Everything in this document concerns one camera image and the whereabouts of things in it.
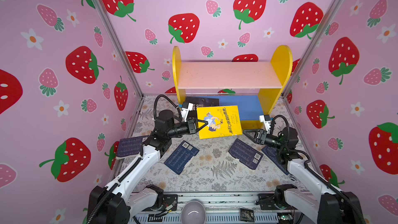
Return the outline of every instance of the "gray bowl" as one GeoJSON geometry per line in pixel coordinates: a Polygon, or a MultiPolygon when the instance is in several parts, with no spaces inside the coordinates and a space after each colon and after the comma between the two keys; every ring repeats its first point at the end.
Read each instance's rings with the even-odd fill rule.
{"type": "Polygon", "coordinates": [[[182,224],[205,224],[206,210],[198,201],[190,201],[181,211],[182,224]]]}

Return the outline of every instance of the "cartoon character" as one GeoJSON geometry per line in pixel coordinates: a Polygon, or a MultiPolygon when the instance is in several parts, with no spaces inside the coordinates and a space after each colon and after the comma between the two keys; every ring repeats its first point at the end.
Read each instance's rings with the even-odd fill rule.
{"type": "Polygon", "coordinates": [[[213,117],[210,112],[206,114],[206,117],[203,120],[207,121],[207,127],[209,127],[209,131],[211,132],[215,132],[217,129],[221,128],[222,120],[218,117],[213,117]]]}

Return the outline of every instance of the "wooden shelf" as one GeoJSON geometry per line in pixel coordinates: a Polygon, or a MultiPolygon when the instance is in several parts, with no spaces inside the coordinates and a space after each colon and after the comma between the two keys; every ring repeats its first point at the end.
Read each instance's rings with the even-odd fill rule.
{"type": "Polygon", "coordinates": [[[282,88],[271,62],[183,62],[180,89],[282,88]]]}

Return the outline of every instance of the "wallpaper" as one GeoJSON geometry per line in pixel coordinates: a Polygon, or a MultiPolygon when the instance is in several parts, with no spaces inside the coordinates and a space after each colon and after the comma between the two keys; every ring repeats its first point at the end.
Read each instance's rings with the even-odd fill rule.
{"type": "Polygon", "coordinates": [[[398,222],[397,0],[345,0],[288,96],[323,176],[398,222]]]}
{"type": "MultiPolygon", "coordinates": [[[[144,93],[174,92],[174,46],[183,61],[257,62],[285,44],[296,67],[331,1],[102,0],[144,93]]],[[[187,90],[219,91],[258,89],[187,90]]]]}
{"type": "Polygon", "coordinates": [[[0,7],[0,222],[82,223],[138,97],[91,0],[0,7]]]}

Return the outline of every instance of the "yellow book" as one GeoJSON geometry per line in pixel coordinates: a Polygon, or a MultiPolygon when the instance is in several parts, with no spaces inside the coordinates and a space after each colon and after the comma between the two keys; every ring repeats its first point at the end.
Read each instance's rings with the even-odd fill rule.
{"type": "Polygon", "coordinates": [[[208,124],[199,131],[199,138],[219,138],[242,134],[238,106],[198,107],[198,119],[208,124]]]}

